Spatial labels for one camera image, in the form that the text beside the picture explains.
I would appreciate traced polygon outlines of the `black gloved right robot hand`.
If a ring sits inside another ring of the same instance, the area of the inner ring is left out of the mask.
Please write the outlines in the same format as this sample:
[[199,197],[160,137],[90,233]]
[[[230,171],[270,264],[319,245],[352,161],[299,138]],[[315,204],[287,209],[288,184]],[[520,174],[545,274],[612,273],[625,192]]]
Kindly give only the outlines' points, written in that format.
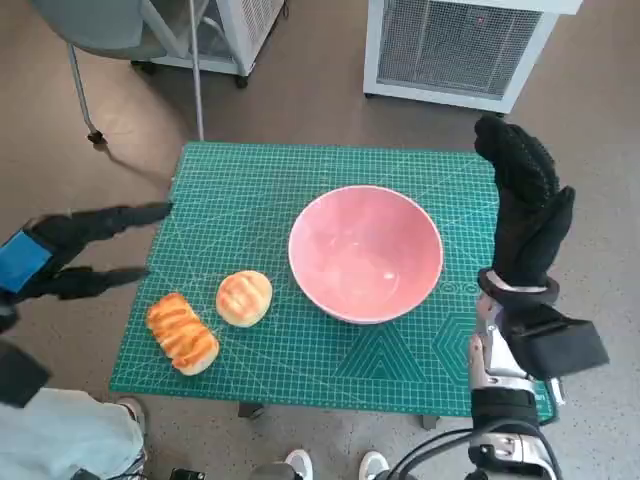
[[553,157],[520,126],[484,115],[474,131],[499,195],[492,271],[512,288],[542,289],[572,223],[575,189],[560,186]]

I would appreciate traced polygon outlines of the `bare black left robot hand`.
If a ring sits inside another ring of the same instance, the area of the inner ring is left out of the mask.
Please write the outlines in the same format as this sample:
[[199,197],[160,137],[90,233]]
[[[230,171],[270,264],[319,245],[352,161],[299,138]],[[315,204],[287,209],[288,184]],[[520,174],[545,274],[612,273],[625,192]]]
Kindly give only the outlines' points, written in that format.
[[26,223],[1,245],[1,330],[15,325],[17,305],[25,300],[46,295],[60,300],[97,297],[144,279],[149,274],[145,267],[98,272],[70,263],[88,244],[159,222],[172,207],[170,202],[113,206],[44,215]]

